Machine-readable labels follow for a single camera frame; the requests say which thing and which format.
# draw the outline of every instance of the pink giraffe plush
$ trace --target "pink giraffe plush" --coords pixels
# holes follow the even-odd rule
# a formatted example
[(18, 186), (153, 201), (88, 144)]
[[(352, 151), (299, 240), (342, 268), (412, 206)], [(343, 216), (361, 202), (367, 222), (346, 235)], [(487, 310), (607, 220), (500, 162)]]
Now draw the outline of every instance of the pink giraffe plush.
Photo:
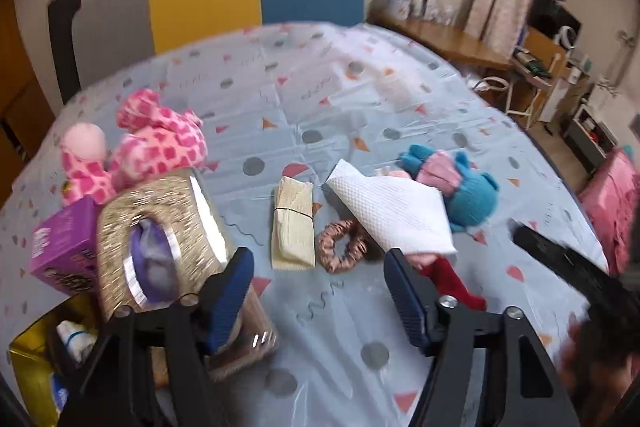
[(60, 142), (67, 182), (62, 190), (65, 204), (89, 195), (97, 204), (114, 197), (111, 174), (103, 168), (107, 146), (102, 130), (92, 123), (77, 123)]
[(183, 114), (162, 107), (158, 93), (140, 89), (129, 95), (116, 113), (126, 129), (113, 153), (109, 172), (117, 191), (181, 167), (203, 167), (207, 143), (202, 120), (192, 110)]

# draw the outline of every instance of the purple box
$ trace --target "purple box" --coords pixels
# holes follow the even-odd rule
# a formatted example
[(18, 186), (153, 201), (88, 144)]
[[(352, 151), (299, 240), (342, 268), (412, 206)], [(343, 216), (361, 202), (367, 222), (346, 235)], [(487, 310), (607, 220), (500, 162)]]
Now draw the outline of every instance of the purple box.
[(94, 199), (85, 196), (40, 223), (33, 231), (29, 273), (68, 295), (97, 288), (97, 218)]

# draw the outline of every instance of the white paper towel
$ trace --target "white paper towel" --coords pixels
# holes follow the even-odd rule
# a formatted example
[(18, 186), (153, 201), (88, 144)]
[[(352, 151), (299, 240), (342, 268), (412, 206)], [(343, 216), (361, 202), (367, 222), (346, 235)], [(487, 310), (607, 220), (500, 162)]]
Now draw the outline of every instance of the white paper towel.
[(437, 188), (405, 178), (365, 176), (344, 160), (326, 183), (384, 251), (456, 251)]

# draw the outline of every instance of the light blue bedsheet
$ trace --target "light blue bedsheet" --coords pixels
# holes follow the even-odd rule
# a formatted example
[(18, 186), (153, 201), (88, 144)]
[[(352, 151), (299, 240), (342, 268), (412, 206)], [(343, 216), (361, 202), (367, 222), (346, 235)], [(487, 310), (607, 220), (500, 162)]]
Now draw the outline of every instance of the light blue bedsheet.
[[(506, 222), (530, 223), (604, 267), (602, 249), (562, 181), (510, 118), (471, 93), (460, 74), (427, 49), (371, 26), (272, 25), (189, 45), (79, 93), (38, 156), (14, 184), (0, 217), (0, 347), (64, 296), (25, 275), (31, 231), (61, 204), (65, 179), (56, 144), (76, 121), (91, 121), (113, 149), (120, 101), (141, 87), (192, 108), (209, 146), (204, 181), (240, 246), (255, 254), (255, 285), (278, 328), (280, 348), (230, 378), (233, 425), (405, 426), (430, 361), (406, 339), (382, 264), (328, 275), (274, 271), (273, 188), (283, 175), (314, 183), (316, 233), (338, 217), (325, 179), (344, 158), (365, 174), (392, 165), (412, 143), (454, 151), (500, 184), (498, 209), (454, 235), (451, 262), (489, 311), (524, 310), (550, 354), (585, 299), (515, 247)], [(17, 392), (8, 357), (0, 371)], [(472, 388), (481, 378), (476, 357)], [(465, 422), (477, 410), (470, 393)]]

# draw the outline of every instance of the hair tie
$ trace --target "hair tie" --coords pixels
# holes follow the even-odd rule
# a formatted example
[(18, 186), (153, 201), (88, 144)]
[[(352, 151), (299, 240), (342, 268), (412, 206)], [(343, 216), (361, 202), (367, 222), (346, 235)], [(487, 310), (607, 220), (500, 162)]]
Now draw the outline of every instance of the hair tie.
[[(335, 241), (349, 233), (351, 240), (345, 248), (344, 257), (336, 256)], [(352, 269), (367, 253), (368, 234), (355, 219), (343, 219), (329, 223), (318, 235), (319, 263), (331, 274), (342, 273)]]

